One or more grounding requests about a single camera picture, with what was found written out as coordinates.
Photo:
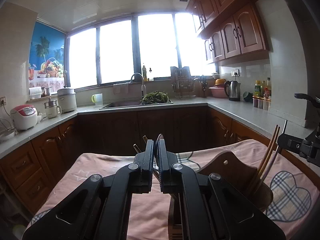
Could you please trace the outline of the dark spoon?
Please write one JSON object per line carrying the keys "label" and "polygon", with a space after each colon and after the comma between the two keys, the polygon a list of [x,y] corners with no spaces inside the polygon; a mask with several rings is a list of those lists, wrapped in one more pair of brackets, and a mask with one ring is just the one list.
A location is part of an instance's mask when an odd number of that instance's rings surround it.
{"label": "dark spoon", "polygon": [[156,166],[153,166],[153,168],[152,168],[153,175],[157,178],[157,180],[159,182],[161,181],[161,170],[162,170],[161,154],[159,151],[159,145],[160,145],[161,139],[164,139],[162,134],[160,134],[157,137],[157,140],[155,141],[155,144],[154,144],[153,157],[154,157],[154,161],[156,163]]}

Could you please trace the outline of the dark brown chopstick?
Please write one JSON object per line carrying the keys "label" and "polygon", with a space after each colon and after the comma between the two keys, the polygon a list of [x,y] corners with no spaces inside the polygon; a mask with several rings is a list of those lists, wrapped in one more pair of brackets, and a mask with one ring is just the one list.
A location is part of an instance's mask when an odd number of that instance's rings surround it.
{"label": "dark brown chopstick", "polygon": [[135,151],[137,153],[141,153],[142,152],[136,144],[133,145],[133,148],[135,149]]}

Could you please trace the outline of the brown chopstick in holder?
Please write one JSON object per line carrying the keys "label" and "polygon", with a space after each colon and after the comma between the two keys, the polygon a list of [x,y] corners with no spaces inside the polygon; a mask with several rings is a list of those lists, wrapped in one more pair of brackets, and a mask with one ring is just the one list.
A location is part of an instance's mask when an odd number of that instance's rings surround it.
{"label": "brown chopstick in holder", "polygon": [[280,131],[280,127],[278,125],[276,125],[275,129],[274,129],[274,133],[272,135],[272,138],[269,142],[269,145],[267,147],[267,151],[266,153],[264,154],[264,157],[262,159],[262,161],[260,162],[259,164],[259,167],[258,167],[258,170],[257,170],[257,176],[256,178],[259,179],[261,177],[261,175],[263,174],[269,160],[270,160],[270,157],[271,157],[271,154],[273,152],[273,148],[274,148],[274,145],[276,143],[276,139],[279,135],[279,131]]}

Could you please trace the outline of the wooden utensil holder box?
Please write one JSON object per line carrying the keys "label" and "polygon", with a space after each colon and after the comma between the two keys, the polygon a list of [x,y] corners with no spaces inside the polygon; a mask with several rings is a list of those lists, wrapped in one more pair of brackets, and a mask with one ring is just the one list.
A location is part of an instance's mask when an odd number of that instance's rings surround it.
{"label": "wooden utensil holder box", "polygon": [[[261,212],[265,212],[273,201],[273,193],[265,183],[262,183],[255,193],[248,192],[257,168],[244,164],[229,150],[217,154],[209,163],[196,169],[195,172],[206,176],[215,172],[223,176]],[[175,200],[174,197],[170,199],[168,236],[169,239],[182,239],[180,206],[178,200]]]}

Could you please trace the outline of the black wok pan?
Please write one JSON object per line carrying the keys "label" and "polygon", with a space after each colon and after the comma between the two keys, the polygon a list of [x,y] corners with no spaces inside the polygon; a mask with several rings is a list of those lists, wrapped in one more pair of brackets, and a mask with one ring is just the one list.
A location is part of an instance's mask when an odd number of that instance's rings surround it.
{"label": "black wok pan", "polygon": [[318,97],[313,98],[310,95],[303,93],[295,93],[294,97],[297,99],[307,100],[311,102],[314,107],[319,108],[320,100]]}

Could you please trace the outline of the condiment bottles group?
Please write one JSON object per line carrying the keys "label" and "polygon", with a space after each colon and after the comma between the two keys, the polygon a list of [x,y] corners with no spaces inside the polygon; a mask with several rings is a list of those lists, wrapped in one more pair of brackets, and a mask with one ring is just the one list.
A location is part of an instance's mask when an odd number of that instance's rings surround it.
{"label": "condiment bottles group", "polygon": [[271,107],[271,78],[265,81],[256,80],[252,96],[253,107],[268,111]]}

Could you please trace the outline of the pink patterned tablecloth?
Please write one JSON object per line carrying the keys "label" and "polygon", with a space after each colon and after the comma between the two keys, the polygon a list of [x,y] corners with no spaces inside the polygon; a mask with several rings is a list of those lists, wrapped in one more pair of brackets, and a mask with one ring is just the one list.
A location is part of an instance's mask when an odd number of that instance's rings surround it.
{"label": "pink patterned tablecloth", "polygon": [[[179,153],[178,161],[199,171],[219,153],[230,151],[243,163],[257,167],[267,147],[253,139],[235,144],[194,152]],[[121,167],[133,162],[133,156],[112,156],[84,153],[75,161],[50,193],[45,204],[29,223],[34,225],[63,198],[93,174],[103,177],[115,174]],[[273,192],[273,202],[265,214],[290,239],[306,221],[319,198],[319,189],[283,155],[278,155],[265,179]],[[170,196],[160,191],[157,179],[152,182],[149,194],[135,194],[129,218],[127,239],[168,239]]]}

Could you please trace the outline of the green mug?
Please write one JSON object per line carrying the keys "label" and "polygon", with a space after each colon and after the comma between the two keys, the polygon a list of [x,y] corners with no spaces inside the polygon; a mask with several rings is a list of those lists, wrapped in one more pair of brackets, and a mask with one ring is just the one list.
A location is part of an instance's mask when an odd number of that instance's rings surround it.
{"label": "green mug", "polygon": [[253,102],[253,94],[251,92],[244,92],[243,93],[243,100],[245,102],[252,103]]}

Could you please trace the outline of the stainless electric kettle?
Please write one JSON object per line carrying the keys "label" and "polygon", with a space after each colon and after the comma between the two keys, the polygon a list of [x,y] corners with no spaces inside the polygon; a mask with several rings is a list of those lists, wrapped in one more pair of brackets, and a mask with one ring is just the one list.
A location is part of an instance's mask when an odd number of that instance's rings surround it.
{"label": "stainless electric kettle", "polygon": [[238,81],[226,81],[224,91],[229,101],[240,101],[240,83]]}

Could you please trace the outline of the pink plastic basin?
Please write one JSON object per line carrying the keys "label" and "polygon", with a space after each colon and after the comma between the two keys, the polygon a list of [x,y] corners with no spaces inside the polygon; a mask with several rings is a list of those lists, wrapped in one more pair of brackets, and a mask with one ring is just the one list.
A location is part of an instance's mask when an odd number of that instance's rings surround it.
{"label": "pink plastic basin", "polygon": [[213,86],[213,87],[209,87],[209,90],[212,94],[212,97],[214,98],[227,98],[227,94],[225,93],[225,90],[223,87],[219,87],[219,86]]}

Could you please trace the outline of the small cream electric pot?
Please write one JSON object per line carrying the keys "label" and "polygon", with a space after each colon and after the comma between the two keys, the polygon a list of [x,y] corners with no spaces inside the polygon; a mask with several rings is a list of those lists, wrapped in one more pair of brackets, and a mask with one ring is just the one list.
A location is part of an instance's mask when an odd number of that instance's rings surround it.
{"label": "small cream electric pot", "polygon": [[58,105],[57,100],[52,100],[51,98],[44,103],[44,108],[48,119],[58,117],[62,113],[61,107]]}

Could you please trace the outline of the large cream cooker pot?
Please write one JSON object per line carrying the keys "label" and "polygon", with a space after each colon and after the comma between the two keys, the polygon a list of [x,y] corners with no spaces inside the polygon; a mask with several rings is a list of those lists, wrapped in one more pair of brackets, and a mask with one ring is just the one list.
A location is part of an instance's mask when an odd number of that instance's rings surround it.
{"label": "large cream cooker pot", "polygon": [[76,110],[76,95],[73,88],[61,88],[57,91],[58,104],[61,107],[62,113],[68,113]]}

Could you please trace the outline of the metal dish rack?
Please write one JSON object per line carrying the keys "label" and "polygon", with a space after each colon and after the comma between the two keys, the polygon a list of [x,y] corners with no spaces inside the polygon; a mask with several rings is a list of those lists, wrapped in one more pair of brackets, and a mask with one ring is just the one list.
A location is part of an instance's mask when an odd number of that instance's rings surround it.
{"label": "metal dish rack", "polygon": [[188,66],[178,68],[170,67],[172,91],[176,98],[195,97],[194,79],[191,77]]}

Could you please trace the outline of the white red rice cooker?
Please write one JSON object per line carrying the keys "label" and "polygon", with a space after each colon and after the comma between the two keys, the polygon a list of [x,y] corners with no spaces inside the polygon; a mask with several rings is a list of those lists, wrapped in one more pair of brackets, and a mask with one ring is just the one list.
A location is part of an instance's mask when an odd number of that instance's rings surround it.
{"label": "white red rice cooker", "polygon": [[26,131],[37,124],[37,110],[33,105],[19,105],[10,111],[10,117],[17,131]]}

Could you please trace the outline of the green vegetables in sink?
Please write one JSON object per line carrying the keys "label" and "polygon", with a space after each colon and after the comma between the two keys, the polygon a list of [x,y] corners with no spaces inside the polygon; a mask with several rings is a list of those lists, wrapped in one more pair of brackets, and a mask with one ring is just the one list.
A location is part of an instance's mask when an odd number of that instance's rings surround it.
{"label": "green vegetables in sink", "polygon": [[146,94],[142,99],[142,104],[144,105],[150,105],[154,103],[167,103],[169,100],[169,97],[167,93],[154,91],[151,93]]}

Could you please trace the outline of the fruit poster window blind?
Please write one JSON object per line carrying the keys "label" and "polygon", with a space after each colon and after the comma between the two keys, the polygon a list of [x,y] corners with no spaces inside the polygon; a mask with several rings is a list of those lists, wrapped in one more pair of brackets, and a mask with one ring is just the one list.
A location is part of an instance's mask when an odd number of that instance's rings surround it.
{"label": "fruit poster window blind", "polygon": [[29,53],[29,87],[50,88],[55,93],[65,85],[66,35],[36,22]]}

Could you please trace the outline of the wall power socket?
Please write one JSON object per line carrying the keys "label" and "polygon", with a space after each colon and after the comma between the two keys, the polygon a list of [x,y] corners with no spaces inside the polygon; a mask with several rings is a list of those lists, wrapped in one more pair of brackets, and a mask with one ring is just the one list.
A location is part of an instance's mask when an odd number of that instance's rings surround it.
{"label": "wall power socket", "polygon": [[239,77],[240,76],[240,70],[239,69],[233,70],[231,72],[231,76],[232,77]]}

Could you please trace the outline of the upper wooden wall cabinets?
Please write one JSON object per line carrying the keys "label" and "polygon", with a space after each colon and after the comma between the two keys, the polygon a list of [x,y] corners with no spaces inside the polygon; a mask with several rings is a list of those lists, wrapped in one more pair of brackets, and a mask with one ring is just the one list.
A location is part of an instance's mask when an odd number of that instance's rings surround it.
{"label": "upper wooden wall cabinets", "polygon": [[259,0],[189,0],[207,63],[268,59],[269,45],[255,3]]}

